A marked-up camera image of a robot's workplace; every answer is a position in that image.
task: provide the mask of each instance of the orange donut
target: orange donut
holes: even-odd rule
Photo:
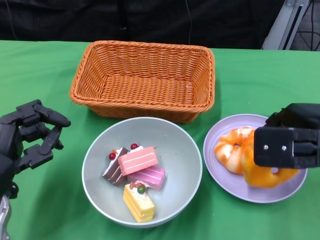
[[[235,174],[244,174],[241,158],[244,152],[254,143],[254,129],[240,127],[223,135],[214,148],[215,157],[226,169]]]
[[[253,138],[254,132],[252,132],[249,137]],[[271,167],[256,165],[254,161],[253,143],[244,151],[241,164],[246,183],[252,187],[258,188],[274,188],[285,181],[288,181],[299,172],[298,169],[278,168],[276,173],[272,173]]]

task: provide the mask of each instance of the bowl rim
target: bowl rim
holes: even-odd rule
[[[88,191],[87,191],[87,187],[86,187],[86,184],[85,184],[85,179],[84,179],[84,171],[85,171],[85,164],[86,164],[86,161],[87,161],[87,157],[88,157],[88,154],[91,150],[91,148],[93,147],[93,145],[96,143],[96,141],[105,133],[107,132],[109,129],[117,126],[117,125],[120,125],[122,123],[125,123],[125,122],[129,122],[129,121],[134,121],[134,120],[138,120],[138,119],[152,119],[152,120],[158,120],[158,121],[162,121],[162,122],[166,122],[168,124],[171,124],[173,126],[175,126],[176,128],[180,129],[182,132],[184,132],[188,137],[189,139],[192,141],[193,145],[195,146],[196,150],[197,150],[197,153],[198,153],[198,156],[199,156],[199,161],[200,161],[200,172],[199,172],[199,179],[198,179],[198,182],[195,186],[195,189],[193,191],[193,193],[191,194],[191,196],[188,198],[188,200],[178,209],[176,210],[175,212],[173,212],[172,214],[164,217],[164,218],[161,218],[161,219],[158,219],[158,220],[155,220],[155,221],[149,221],[149,222],[143,222],[143,223],[139,223],[139,222],[129,222],[129,221],[123,221],[123,220],[119,220],[113,216],[110,216],[109,214],[105,213],[104,211],[102,211],[96,204],[95,202],[91,199]],[[175,216],[177,216],[179,213],[181,213],[183,211],[183,209],[190,203],[190,201],[194,198],[196,192],[198,191],[198,188],[199,188],[199,185],[200,185],[200,182],[201,182],[201,179],[202,179],[202,173],[203,173],[203,163],[202,163],[202,157],[201,157],[201,153],[200,153],[200,150],[198,148],[198,145],[196,144],[196,142],[194,141],[194,139],[189,135],[189,133],[187,133],[183,128],[181,128],[180,126],[178,126],[177,124],[173,123],[173,122],[170,122],[168,120],[164,120],[164,119],[161,119],[161,118],[157,118],[157,117],[134,117],[134,118],[129,118],[129,119],[126,119],[126,120],[122,120],[122,121],[119,121],[113,125],[111,125],[110,127],[108,127],[106,130],[104,130],[101,134],[99,134],[99,136],[93,141],[93,143],[90,145],[89,149],[87,150],[86,154],[85,154],[85,157],[84,157],[84,160],[83,160],[83,164],[82,164],[82,170],[81,170],[81,179],[82,179],[82,186],[83,186],[83,189],[84,189],[84,192],[85,192],[85,195],[86,197],[89,199],[89,201],[91,202],[91,204],[101,213],[103,214],[105,217],[109,218],[110,220],[116,222],[116,223],[119,223],[121,225],[124,225],[124,226],[130,226],[130,227],[140,227],[140,228],[146,228],[146,227],[155,227],[155,226],[158,226],[158,225],[161,225],[161,224],[164,224],[166,222],[168,222],[169,220],[173,219]]]

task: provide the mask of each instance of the lavender plate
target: lavender plate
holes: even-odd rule
[[[229,172],[216,159],[214,149],[220,137],[229,133],[232,129],[240,127],[256,129],[263,126],[266,119],[264,116],[254,114],[238,114],[226,117],[210,129],[203,144],[205,165],[213,179],[237,198],[261,204],[279,202],[292,196],[304,183],[308,170],[300,170],[295,177],[272,189],[251,187],[242,175]]]

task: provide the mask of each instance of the yellow cake slice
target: yellow cake slice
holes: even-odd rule
[[[124,186],[123,200],[138,223],[153,219],[155,205],[145,192],[140,194],[136,187],[130,189],[130,184],[127,184]]]

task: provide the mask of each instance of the cake slice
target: cake slice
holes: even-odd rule
[[[124,186],[123,200],[138,223],[146,223],[153,219],[154,203],[145,192],[139,193],[134,183]]]
[[[122,175],[126,176],[158,164],[158,159],[154,148],[150,146],[122,155],[118,158],[118,162]]]
[[[165,177],[165,170],[156,166],[150,166],[127,175],[130,182],[135,183],[141,181],[156,191],[160,191]]]
[[[129,151],[122,147],[119,150],[116,150],[116,152],[115,159],[110,162],[108,168],[104,171],[102,176],[113,185],[119,186],[126,178],[121,173],[118,158],[127,154]]]

